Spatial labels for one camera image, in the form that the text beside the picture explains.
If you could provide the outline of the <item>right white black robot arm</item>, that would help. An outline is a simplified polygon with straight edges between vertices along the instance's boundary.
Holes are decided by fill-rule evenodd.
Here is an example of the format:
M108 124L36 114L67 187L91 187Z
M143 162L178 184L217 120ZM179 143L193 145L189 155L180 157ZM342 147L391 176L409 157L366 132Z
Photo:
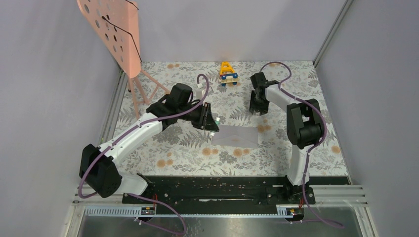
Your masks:
M301 185L309 181L310 152L326 137L326 122L316 99L303 100L281 88L276 80L268 81L263 72L251 76L249 112L264 115L273 103L286 112L286 132L293 145L287 178L291 184L283 190L284 199L296 203L303 197Z

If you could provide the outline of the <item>grey lavender envelope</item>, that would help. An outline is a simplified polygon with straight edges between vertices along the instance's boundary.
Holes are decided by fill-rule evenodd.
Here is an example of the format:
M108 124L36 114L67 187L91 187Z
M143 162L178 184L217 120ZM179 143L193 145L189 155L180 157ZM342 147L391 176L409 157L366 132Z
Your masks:
M256 127L219 125L219 131L211 138L211 144L237 148L258 148Z

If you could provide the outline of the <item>green white glue stick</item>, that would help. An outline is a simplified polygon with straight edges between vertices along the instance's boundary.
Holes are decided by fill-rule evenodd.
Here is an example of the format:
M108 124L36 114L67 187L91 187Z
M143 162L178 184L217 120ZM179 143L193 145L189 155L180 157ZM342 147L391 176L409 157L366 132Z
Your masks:
M217 117L214 120L214 124L212 126L212 131L209 134L210 137L213 137L219 131L219 125L220 125L220 117Z

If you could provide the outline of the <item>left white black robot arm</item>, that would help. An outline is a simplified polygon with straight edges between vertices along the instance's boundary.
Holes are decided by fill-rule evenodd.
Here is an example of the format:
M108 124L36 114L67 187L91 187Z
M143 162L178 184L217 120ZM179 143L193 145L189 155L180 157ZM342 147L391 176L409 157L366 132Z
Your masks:
M142 203L153 198L153 190L139 174L119 170L121 163L153 136L163 132L179 120L188 121L196 129L218 132L219 127L211 113L211 104L192 100L192 88L177 83L169 94L151 104L146 112L128 129L99 145L89 144L82 151L79 176L79 196L83 184L89 185L95 195L107 198L115 193L131 193Z

